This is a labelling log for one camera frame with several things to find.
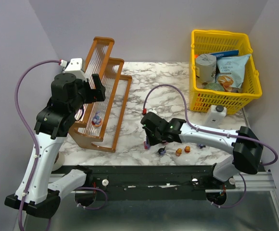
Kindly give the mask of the dark blue box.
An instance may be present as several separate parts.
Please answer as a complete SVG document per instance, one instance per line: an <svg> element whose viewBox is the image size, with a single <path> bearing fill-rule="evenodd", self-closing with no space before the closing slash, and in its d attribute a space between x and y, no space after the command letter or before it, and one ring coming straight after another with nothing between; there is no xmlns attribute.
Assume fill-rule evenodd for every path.
<svg viewBox="0 0 279 231"><path fill-rule="evenodd" d="M238 56L239 55L239 50L213 52L213 53L210 53L210 55L215 56L216 59L220 59L220 58L223 58L223 57Z"/></svg>

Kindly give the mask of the light blue chips bag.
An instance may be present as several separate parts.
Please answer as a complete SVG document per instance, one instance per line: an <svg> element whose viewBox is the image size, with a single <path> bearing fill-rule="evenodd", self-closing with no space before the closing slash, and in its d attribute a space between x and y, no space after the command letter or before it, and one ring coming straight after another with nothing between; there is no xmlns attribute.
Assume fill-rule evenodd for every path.
<svg viewBox="0 0 279 231"><path fill-rule="evenodd" d="M250 57L251 55L247 54L218 59L216 83L222 85L226 92L242 92L245 66Z"/></svg>

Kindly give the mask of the orange bear toy front left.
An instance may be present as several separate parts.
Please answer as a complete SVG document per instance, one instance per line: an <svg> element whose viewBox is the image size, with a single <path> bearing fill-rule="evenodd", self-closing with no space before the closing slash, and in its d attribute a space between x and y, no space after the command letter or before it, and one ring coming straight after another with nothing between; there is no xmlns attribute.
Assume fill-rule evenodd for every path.
<svg viewBox="0 0 279 231"><path fill-rule="evenodd" d="M176 150L176 152L175 152L175 155L176 155L176 156L181 156L181 154L182 154L182 149L181 149L181 148L178 148L178 149Z"/></svg>

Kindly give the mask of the purple donkey toy lying down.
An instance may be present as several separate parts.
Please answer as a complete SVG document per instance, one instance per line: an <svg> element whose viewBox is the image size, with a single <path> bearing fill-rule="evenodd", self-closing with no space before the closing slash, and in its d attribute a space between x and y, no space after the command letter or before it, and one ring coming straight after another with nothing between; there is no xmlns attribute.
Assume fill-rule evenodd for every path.
<svg viewBox="0 0 279 231"><path fill-rule="evenodd" d="M205 148L206 146L203 144L197 144L197 147L199 147L200 149Z"/></svg>

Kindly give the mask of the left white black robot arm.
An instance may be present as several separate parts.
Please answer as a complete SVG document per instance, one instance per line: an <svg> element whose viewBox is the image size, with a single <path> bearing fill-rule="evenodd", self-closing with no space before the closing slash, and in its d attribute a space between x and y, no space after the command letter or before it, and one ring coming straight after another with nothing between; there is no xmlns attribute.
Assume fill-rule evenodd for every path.
<svg viewBox="0 0 279 231"><path fill-rule="evenodd" d="M85 104L105 100L105 87L99 75L93 74L92 79L93 89L86 78L79 79L70 73L55 76L47 106L37 115L34 147L25 176L17 191L5 198L6 206L50 219L71 191L92 185L92 170L81 166L73 167L68 174L49 183L56 156L76 121L76 113Z"/></svg>

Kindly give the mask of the yellow plastic basket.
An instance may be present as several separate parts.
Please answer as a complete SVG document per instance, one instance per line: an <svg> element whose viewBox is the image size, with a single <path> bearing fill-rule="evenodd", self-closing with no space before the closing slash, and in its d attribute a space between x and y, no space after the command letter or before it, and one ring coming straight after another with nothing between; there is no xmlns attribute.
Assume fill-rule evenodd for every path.
<svg viewBox="0 0 279 231"><path fill-rule="evenodd" d="M222 30L191 32L190 53L190 109L207 112L211 105L222 105L228 114L235 114L263 92L252 57L249 37L244 33ZM199 67L200 55L216 54L216 64L208 73L211 78L201 80L199 75L208 67Z"/></svg>

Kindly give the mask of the green round item in basket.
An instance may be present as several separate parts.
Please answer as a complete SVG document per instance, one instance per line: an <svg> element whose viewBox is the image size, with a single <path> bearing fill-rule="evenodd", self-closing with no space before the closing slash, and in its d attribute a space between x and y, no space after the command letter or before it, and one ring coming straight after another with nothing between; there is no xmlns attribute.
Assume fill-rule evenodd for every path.
<svg viewBox="0 0 279 231"><path fill-rule="evenodd" d="M219 83L208 83L203 87L204 90L213 90L213 91L220 91L224 92L224 88Z"/></svg>

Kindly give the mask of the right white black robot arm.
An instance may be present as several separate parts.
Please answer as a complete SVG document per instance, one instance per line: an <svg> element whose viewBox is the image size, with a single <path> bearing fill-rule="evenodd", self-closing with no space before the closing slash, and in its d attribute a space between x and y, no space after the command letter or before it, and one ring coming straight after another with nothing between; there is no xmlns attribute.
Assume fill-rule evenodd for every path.
<svg viewBox="0 0 279 231"><path fill-rule="evenodd" d="M225 182L230 177L246 173L257 174L263 152L263 145L248 127L239 130L221 130L188 124L186 120L172 118L170 121L153 112L143 116L140 123L150 146L168 143L195 143L220 149L230 157L212 167L212 177Z"/></svg>

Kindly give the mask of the orange bear toy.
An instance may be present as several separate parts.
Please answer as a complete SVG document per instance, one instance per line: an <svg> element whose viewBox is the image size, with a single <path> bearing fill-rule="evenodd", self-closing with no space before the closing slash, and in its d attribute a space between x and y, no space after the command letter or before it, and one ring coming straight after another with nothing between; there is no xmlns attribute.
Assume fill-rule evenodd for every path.
<svg viewBox="0 0 279 231"><path fill-rule="evenodd" d="M185 153L189 153L190 151L191 151L190 146L186 146L185 149L184 149L184 152Z"/></svg>
<svg viewBox="0 0 279 231"><path fill-rule="evenodd" d="M175 155L176 155L176 156L181 156L181 154L182 154L182 149L181 149L181 148L178 148L178 149L176 150L176 152L175 152Z"/></svg>

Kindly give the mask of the white bottle grey cap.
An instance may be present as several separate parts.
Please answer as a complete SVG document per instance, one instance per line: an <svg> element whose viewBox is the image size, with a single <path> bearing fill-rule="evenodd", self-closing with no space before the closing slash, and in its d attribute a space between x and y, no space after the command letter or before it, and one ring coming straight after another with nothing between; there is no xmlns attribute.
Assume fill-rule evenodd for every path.
<svg viewBox="0 0 279 231"><path fill-rule="evenodd" d="M211 105L203 125L210 128L219 128L219 125L227 115L227 108L222 105Z"/></svg>

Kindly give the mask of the black hat donkey toy front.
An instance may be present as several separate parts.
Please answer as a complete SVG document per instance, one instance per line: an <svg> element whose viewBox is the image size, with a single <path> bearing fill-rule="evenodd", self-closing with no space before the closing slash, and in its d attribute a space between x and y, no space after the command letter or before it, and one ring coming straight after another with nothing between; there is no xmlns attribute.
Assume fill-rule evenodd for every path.
<svg viewBox="0 0 279 231"><path fill-rule="evenodd" d="M163 156L166 153L165 147L159 148L157 153L159 156Z"/></svg>

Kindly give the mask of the orange bear toy front right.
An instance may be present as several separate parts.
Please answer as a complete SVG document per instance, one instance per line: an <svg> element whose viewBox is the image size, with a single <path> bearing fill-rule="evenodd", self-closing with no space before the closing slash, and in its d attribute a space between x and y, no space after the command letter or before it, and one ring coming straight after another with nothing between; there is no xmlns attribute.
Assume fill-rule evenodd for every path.
<svg viewBox="0 0 279 231"><path fill-rule="evenodd" d="M189 153L190 151L191 151L190 146L186 146L185 149L184 149L184 152L185 153Z"/></svg>

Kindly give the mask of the brown topped white roll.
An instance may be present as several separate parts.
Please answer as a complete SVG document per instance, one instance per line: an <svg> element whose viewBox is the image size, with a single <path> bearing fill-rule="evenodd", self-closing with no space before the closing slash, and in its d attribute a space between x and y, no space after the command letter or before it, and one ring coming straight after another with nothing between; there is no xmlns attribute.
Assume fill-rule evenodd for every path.
<svg viewBox="0 0 279 231"><path fill-rule="evenodd" d="M65 160L64 155L61 154L60 152L58 152L56 159L54 161L54 164L53 164L52 171L58 170L64 164L64 160Z"/></svg>

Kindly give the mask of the brown tiered acrylic shelf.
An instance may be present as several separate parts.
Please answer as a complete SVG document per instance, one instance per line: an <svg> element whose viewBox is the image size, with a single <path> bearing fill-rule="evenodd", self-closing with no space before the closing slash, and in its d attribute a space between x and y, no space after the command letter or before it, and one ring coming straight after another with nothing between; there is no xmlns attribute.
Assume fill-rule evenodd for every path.
<svg viewBox="0 0 279 231"><path fill-rule="evenodd" d="M95 37L84 61L74 59L67 70L74 72L76 66L82 66L91 93L89 102L76 114L76 121L69 129L69 134L81 148L114 153L127 104L132 76L122 75L124 60L111 57L114 39ZM118 84L126 82L122 107L120 110L112 143L104 146L104 138Z"/></svg>

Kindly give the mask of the purple donkey red base toy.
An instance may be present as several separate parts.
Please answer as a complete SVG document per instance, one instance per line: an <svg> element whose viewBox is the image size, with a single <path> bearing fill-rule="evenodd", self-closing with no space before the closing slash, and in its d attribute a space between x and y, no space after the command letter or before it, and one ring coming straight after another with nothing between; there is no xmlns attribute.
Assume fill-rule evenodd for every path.
<svg viewBox="0 0 279 231"><path fill-rule="evenodd" d="M144 142L144 149L146 149L146 150L149 150L150 149L150 145L149 145L149 143L148 142Z"/></svg>

